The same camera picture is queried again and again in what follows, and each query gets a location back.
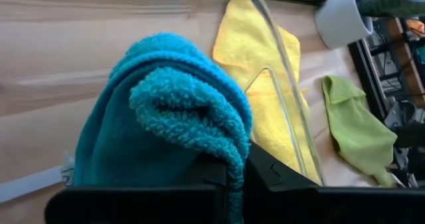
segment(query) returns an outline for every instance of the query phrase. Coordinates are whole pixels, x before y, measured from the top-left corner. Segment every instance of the yellow microfiber cloth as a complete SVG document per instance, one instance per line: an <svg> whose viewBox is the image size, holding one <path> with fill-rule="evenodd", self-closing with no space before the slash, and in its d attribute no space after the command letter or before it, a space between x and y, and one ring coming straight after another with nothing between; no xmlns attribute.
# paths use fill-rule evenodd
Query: yellow microfiber cloth
<svg viewBox="0 0 425 224"><path fill-rule="evenodd" d="M375 177L382 186L393 186L394 179L385 167L391 164L397 135L366 109L366 94L350 80L326 76L322 88L339 154L361 172Z"/></svg>
<svg viewBox="0 0 425 224"><path fill-rule="evenodd" d="M286 53L294 72L299 78L299 41L282 28L278 27L285 44ZM293 100L289 80L285 75L283 64L277 50L276 42L261 14L251 0L230 0L226 13L221 21L213 49L213 58L236 83L245 90L250 79L262 70L265 64L270 65L277 73L285 100ZM246 95L250 102L254 119L253 135L255 141L277 160L303 173L317 183L321 183L313 155L307 144L306 135L300 118L291 118L291 125L297 133L299 152L302 163L297 159L291 142L288 126L280 107L273 86L272 78L267 70L263 71ZM305 110L307 102L303 99ZM298 116L294 105L287 107L290 116Z"/></svg>

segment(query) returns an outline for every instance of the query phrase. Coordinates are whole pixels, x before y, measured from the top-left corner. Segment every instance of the green cloth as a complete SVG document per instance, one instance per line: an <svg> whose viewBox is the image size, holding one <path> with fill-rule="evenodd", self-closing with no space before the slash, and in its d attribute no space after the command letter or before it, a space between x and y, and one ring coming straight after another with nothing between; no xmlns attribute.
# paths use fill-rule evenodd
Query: green cloth
<svg viewBox="0 0 425 224"><path fill-rule="evenodd" d="M397 135L366 109L366 94L350 80L326 76L322 88L339 155L361 172L372 175L382 186L393 186L394 179L385 167L392 161L392 145Z"/></svg>

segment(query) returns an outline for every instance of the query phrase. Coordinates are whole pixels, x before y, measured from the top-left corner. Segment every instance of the terry cloth towel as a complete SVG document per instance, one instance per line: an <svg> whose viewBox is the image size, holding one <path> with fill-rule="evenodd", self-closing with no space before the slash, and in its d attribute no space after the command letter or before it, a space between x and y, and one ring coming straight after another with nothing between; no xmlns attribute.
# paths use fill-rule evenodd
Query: terry cloth towel
<svg viewBox="0 0 425 224"><path fill-rule="evenodd" d="M157 187L199 152L228 162L228 216L242 221L252 117L237 85L192 43L142 39L115 66L83 128L74 186Z"/></svg>
<svg viewBox="0 0 425 224"><path fill-rule="evenodd" d="M299 41L284 29L278 27L286 53L288 54L296 80L299 79ZM251 0L230 0L226 13L218 29L214 44L213 58L236 81L243 90L249 80L269 64L282 82L282 90L286 100L293 100L289 80L285 75L276 43ZM273 155L277 160L301 173L301 167L291 142L290 133L280 103L273 86L272 78L267 70L263 71L246 91L254 119L253 135L256 143ZM304 100L305 111L308 111ZM298 109L295 104L288 106L292 126L297 132L299 148L308 178L321 183L312 153L307 145L306 135Z"/></svg>
<svg viewBox="0 0 425 224"><path fill-rule="evenodd" d="M393 186L394 179L385 167L391 164L396 134L365 108L366 94L350 80L326 76L322 88L339 154L361 172L375 177L382 186Z"/></svg>

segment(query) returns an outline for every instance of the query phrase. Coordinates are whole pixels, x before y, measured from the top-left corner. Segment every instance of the green plant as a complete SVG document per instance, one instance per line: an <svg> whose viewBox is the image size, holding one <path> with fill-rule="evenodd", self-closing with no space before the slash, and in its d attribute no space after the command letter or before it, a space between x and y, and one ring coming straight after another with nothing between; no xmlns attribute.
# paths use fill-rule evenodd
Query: green plant
<svg viewBox="0 0 425 224"><path fill-rule="evenodd" d="M369 17L400 17L409 19L425 15L425 0L360 0L360 14Z"/></svg>

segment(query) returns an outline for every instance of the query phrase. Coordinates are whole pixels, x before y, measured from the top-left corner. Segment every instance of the teal towel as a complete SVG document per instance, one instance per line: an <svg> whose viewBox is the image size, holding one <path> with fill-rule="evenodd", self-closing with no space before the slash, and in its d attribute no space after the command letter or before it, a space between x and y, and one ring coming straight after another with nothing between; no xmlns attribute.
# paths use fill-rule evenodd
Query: teal towel
<svg viewBox="0 0 425 224"><path fill-rule="evenodd" d="M229 221L241 223L251 127L224 71L184 38L153 35L112 70L78 141L74 185L168 185L205 152L227 161Z"/></svg>

